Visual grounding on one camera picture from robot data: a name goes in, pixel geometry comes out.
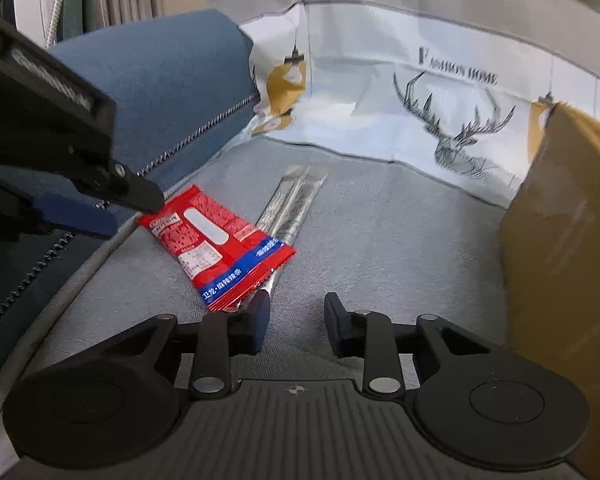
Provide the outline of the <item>brown cardboard box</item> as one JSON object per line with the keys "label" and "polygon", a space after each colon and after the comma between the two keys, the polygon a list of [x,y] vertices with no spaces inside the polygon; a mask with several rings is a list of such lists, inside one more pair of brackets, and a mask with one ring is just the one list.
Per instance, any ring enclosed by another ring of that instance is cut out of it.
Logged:
{"label": "brown cardboard box", "polygon": [[513,349],[583,392],[591,425],[576,454],[600,479],[600,122],[557,104],[500,227]]}

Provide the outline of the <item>grey deer-print sofa cover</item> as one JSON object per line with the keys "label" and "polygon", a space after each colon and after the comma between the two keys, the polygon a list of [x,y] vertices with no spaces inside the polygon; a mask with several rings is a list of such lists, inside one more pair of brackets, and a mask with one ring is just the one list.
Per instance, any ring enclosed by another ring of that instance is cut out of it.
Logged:
{"label": "grey deer-print sofa cover", "polygon": [[[164,204],[196,185],[256,226],[288,166],[328,173],[294,256],[223,310],[270,294],[262,350],[195,396],[187,325],[211,311],[145,213],[0,166],[118,224],[0,369],[3,476],[584,474],[588,400],[509,344],[500,227],[553,107],[600,122],[600,0],[208,1],[251,40],[258,100]],[[114,103],[120,162],[116,101],[68,69]],[[364,396],[364,361],[334,356],[329,292],[390,318],[402,396]]]}

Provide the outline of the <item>red blue spicy snack packet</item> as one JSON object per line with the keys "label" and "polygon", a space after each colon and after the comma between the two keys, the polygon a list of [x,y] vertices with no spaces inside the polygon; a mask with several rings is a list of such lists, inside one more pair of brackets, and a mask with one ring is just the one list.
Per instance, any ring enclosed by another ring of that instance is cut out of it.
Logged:
{"label": "red blue spicy snack packet", "polygon": [[140,225],[178,260],[211,312],[234,307],[296,253],[196,185]]}

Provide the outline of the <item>silver stick packet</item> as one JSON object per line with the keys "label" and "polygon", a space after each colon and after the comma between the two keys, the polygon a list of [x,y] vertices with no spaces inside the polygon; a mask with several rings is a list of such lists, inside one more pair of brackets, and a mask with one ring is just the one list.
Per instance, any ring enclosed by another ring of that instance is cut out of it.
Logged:
{"label": "silver stick packet", "polygon": [[327,176],[327,170],[322,167],[288,166],[256,227],[292,246]]}

